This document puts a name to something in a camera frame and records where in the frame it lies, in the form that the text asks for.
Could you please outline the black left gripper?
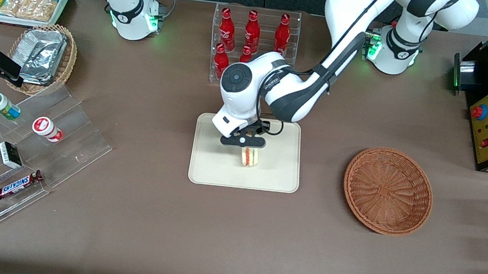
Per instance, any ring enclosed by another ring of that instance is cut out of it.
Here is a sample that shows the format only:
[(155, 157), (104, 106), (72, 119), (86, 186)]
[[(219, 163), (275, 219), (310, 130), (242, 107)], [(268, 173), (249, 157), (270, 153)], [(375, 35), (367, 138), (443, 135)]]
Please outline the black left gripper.
[(254, 154), (258, 155), (259, 150), (266, 146), (266, 139), (261, 135), (269, 132), (270, 121), (256, 120), (255, 123), (238, 129), (231, 133), (230, 137), (221, 136), (220, 142), (227, 146), (244, 147), (244, 154), (250, 154), (250, 149), (255, 148)]

